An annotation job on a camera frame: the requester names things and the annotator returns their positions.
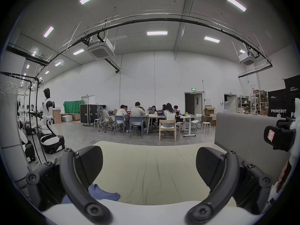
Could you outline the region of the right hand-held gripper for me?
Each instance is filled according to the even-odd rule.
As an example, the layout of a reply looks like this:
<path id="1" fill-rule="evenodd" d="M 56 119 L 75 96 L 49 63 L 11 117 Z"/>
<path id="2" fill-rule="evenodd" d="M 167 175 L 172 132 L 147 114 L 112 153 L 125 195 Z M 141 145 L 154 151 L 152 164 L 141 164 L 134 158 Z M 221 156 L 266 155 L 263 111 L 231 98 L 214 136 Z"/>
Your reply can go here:
<path id="1" fill-rule="evenodd" d="M 280 195 L 292 177 L 300 157 L 300 99 L 295 98 L 295 121 L 289 117 L 279 119 L 276 126 L 267 126 L 264 130 L 264 141 L 272 145 L 273 150 L 288 152 L 290 158 L 283 167 L 276 193 Z"/>

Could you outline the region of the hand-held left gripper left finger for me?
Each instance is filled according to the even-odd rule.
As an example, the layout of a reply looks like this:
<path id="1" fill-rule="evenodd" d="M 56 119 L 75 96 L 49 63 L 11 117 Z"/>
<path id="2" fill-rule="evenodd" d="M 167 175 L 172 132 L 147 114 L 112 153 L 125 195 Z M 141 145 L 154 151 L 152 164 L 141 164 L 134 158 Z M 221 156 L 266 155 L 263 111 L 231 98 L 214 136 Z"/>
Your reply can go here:
<path id="1" fill-rule="evenodd" d="M 65 196 L 77 210 L 94 224 L 112 222 L 112 213 L 88 192 L 103 167 L 103 153 L 91 145 L 74 151 L 65 148 L 55 162 L 47 161 L 26 177 L 31 203 L 40 211 L 62 203 Z"/>

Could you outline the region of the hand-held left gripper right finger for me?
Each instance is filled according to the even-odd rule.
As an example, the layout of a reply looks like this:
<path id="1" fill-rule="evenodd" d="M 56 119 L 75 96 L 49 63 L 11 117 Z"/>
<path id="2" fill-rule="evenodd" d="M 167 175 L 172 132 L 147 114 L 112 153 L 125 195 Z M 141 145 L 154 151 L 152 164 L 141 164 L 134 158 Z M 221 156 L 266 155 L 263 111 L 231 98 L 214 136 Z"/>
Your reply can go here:
<path id="1" fill-rule="evenodd" d="M 239 160 L 234 151 L 223 153 L 209 147 L 199 148 L 196 168 L 210 192 L 205 200 L 186 213 L 187 224 L 210 222 L 231 198 L 237 207 L 253 215 L 263 214 L 272 180 L 260 168 Z"/>

